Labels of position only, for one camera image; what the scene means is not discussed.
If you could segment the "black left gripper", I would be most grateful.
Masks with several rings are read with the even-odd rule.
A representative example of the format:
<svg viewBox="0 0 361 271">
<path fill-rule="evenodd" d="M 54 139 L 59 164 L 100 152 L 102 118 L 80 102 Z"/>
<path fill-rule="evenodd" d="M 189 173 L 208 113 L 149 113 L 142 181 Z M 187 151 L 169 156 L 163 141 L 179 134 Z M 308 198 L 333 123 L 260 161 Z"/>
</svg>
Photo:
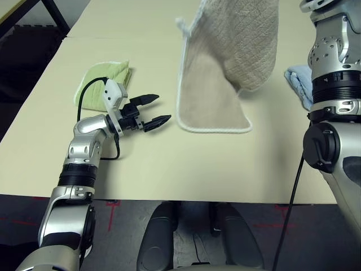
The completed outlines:
<svg viewBox="0 0 361 271">
<path fill-rule="evenodd" d="M 119 110 L 121 118 L 118 123 L 122 130 L 142 130 L 146 133 L 164 125 L 171 115 L 162 115 L 153 118 L 147 123 L 143 123 L 139 118 L 139 110 L 137 106 L 145 106 L 158 99 L 157 94 L 145 94 L 138 97 L 129 99 L 129 103 L 125 104 L 122 109 Z"/>
</svg>

